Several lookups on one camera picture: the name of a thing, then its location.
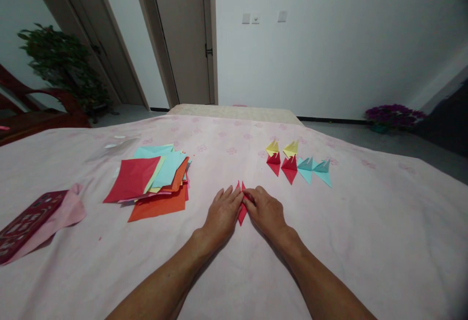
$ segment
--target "purple flowers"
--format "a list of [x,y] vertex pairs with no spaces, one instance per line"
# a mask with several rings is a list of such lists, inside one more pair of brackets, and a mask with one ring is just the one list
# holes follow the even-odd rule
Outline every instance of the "purple flowers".
[[381,105],[365,112],[364,117],[374,124],[392,128],[409,129],[426,117],[422,111],[411,110],[404,105]]

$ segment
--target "gray floor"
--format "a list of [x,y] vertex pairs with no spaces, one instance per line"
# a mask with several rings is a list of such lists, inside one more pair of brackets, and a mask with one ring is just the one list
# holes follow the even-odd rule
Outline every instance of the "gray floor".
[[[165,115],[166,113],[148,112],[137,105],[121,105],[116,108],[120,115],[107,114],[99,119],[93,127],[105,127],[133,122]],[[468,184],[468,159],[449,152],[426,140],[408,133],[380,135],[370,131],[366,126],[329,124],[323,122],[303,121],[306,127],[326,135],[376,151],[415,157],[424,160],[440,171]]]

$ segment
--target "chair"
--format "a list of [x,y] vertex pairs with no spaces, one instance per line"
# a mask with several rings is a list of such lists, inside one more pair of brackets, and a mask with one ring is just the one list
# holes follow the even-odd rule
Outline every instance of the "chair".
[[[31,110],[30,112],[22,111],[7,97],[0,94],[0,110],[9,109],[15,113],[12,117],[0,119],[0,126],[10,128],[6,131],[0,130],[0,146],[52,128],[91,127],[87,115],[82,111],[77,100],[63,89],[31,89],[17,80],[2,65],[0,65],[0,84]],[[32,93],[45,93],[57,98],[67,113],[56,109],[40,110],[27,97]]]

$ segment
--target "flower pot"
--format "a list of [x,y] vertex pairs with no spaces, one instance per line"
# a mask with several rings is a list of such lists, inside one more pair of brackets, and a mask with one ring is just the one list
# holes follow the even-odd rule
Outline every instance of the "flower pot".
[[387,133],[390,129],[384,125],[372,125],[370,127],[370,130],[373,131],[373,132],[377,132],[377,133],[380,133],[380,134],[384,134],[384,133]]

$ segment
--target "hand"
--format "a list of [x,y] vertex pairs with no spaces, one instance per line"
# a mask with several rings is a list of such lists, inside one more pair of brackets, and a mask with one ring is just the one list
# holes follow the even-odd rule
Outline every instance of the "hand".
[[244,194],[240,188],[236,188],[233,192],[232,186],[229,186],[226,191],[221,188],[216,194],[208,209],[205,224],[201,228],[211,252],[221,247],[233,234],[243,198]]
[[[283,205],[262,186],[248,188],[244,192],[244,204],[250,217],[266,237],[277,243],[283,231],[288,228],[284,221]],[[247,198],[249,195],[255,204]]]

